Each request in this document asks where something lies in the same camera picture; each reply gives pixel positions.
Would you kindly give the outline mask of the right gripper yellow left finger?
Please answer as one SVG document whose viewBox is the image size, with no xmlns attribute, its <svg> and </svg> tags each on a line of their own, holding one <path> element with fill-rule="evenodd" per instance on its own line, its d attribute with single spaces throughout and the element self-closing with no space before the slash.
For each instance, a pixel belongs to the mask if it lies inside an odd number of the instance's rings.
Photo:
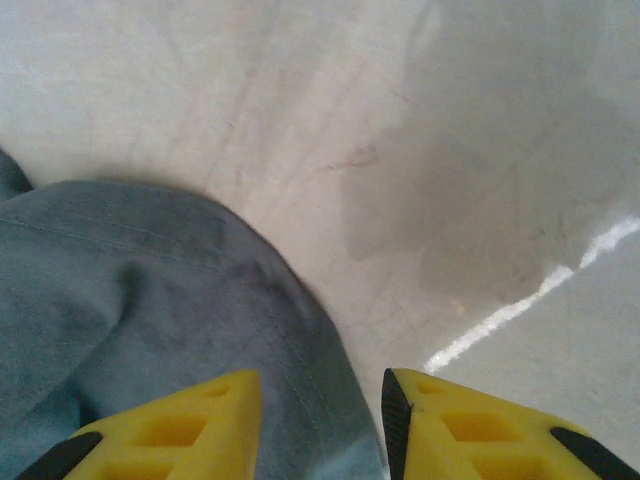
<svg viewBox="0 0 640 480">
<path fill-rule="evenodd" d="M 252 479 L 260 443 L 259 374 L 240 370 L 90 423 L 21 479 Z"/>
</svg>

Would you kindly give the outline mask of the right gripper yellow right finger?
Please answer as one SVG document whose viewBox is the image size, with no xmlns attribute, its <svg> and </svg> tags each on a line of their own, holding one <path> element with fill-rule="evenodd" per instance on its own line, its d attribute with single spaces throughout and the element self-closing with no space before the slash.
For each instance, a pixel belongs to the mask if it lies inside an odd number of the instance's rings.
<svg viewBox="0 0 640 480">
<path fill-rule="evenodd" d="M 639 476 L 564 419 L 416 370 L 385 370 L 381 413 L 393 479 Z"/>
</svg>

